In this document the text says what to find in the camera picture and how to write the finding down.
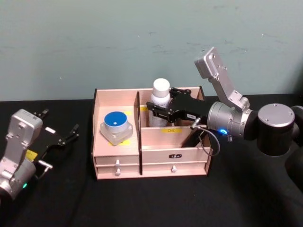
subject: table surface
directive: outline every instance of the table surface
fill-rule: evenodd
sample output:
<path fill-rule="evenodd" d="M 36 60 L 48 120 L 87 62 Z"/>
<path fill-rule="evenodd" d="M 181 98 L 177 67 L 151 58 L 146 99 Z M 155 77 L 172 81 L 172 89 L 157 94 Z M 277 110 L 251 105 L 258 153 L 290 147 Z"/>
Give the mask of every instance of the table surface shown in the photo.
<path fill-rule="evenodd" d="M 251 108 L 269 103 L 303 105 L 296 95 L 247 96 Z M 49 108 L 45 126 L 61 135 L 80 125 L 73 150 L 62 151 L 54 169 L 31 181 L 2 227 L 242 227 L 302 226 L 303 193 L 287 176 L 285 159 L 268 157 L 255 141 L 220 138 L 222 150 L 208 176 L 121 180 L 95 179 L 90 159 L 92 100 L 0 102 L 0 155 L 10 116 L 20 108 Z"/>

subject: wooden drawer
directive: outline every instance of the wooden drawer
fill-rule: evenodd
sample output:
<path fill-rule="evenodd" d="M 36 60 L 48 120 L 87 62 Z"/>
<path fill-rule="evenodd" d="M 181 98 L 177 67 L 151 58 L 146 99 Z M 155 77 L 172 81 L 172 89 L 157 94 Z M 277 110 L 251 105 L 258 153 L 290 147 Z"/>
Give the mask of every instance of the wooden drawer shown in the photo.
<path fill-rule="evenodd" d="M 206 162 L 143 164 L 145 176 L 205 175 Z"/>
<path fill-rule="evenodd" d="M 201 147 L 196 148 L 170 148 L 148 149 L 142 151 L 142 163 L 178 163 L 207 161 L 208 155 Z"/>
<path fill-rule="evenodd" d="M 117 160 L 123 164 L 139 164 L 139 155 L 95 157 L 96 165 L 114 165 Z"/>
<path fill-rule="evenodd" d="M 137 165 L 122 165 L 120 167 L 116 166 L 98 166 L 98 174 L 110 174 L 111 176 L 123 176 L 124 173 L 138 173 L 139 164 Z"/>

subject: yellow sticker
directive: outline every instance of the yellow sticker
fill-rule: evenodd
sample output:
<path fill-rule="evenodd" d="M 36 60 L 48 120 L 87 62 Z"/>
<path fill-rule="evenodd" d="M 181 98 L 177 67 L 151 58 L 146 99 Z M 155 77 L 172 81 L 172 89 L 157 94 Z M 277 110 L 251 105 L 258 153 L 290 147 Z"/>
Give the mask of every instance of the yellow sticker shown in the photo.
<path fill-rule="evenodd" d="M 130 145 L 131 144 L 131 141 L 130 140 L 124 140 L 123 142 L 119 143 L 117 146 L 120 146 L 120 145 Z"/>
<path fill-rule="evenodd" d="M 125 113 L 126 116 L 131 116 L 133 114 L 132 111 L 123 111 L 123 113 Z"/>
<path fill-rule="evenodd" d="M 181 133 L 182 129 L 162 129 L 163 133 Z"/>
<path fill-rule="evenodd" d="M 37 153 L 31 150 L 27 150 L 27 154 L 25 156 L 28 158 L 28 160 L 33 161 L 37 157 L 37 155 Z"/>
<path fill-rule="evenodd" d="M 146 110 L 148 110 L 148 109 L 147 109 L 147 106 L 140 106 L 140 110 L 141 110 L 141 111 L 146 111 Z"/>

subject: white drawer knob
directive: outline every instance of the white drawer knob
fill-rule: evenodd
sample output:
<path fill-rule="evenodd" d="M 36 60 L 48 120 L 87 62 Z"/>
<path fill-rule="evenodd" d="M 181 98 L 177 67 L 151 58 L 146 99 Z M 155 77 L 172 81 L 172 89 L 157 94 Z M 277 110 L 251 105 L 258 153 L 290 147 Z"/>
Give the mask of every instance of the white drawer knob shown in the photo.
<path fill-rule="evenodd" d="M 120 160 L 119 160 L 119 159 L 117 159 L 117 161 L 116 161 L 116 163 L 115 163 L 115 167 L 121 167 L 121 165 L 120 165 Z"/>
<path fill-rule="evenodd" d="M 172 166 L 171 171 L 172 171 L 173 173 L 175 173 L 175 172 L 177 171 L 176 166 Z"/>
<path fill-rule="evenodd" d="M 120 176 L 120 175 L 121 175 L 121 169 L 120 169 L 120 168 L 117 169 L 115 175 L 116 175 L 116 176 Z"/>

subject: blue led light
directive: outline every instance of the blue led light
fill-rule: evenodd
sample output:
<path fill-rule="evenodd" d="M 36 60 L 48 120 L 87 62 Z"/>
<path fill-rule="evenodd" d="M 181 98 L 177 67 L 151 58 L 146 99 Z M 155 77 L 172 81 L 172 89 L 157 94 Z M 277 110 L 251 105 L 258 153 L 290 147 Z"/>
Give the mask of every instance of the blue led light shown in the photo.
<path fill-rule="evenodd" d="M 225 130 L 225 129 L 220 129 L 219 132 L 224 134 L 224 135 L 227 135 L 227 130 Z"/>

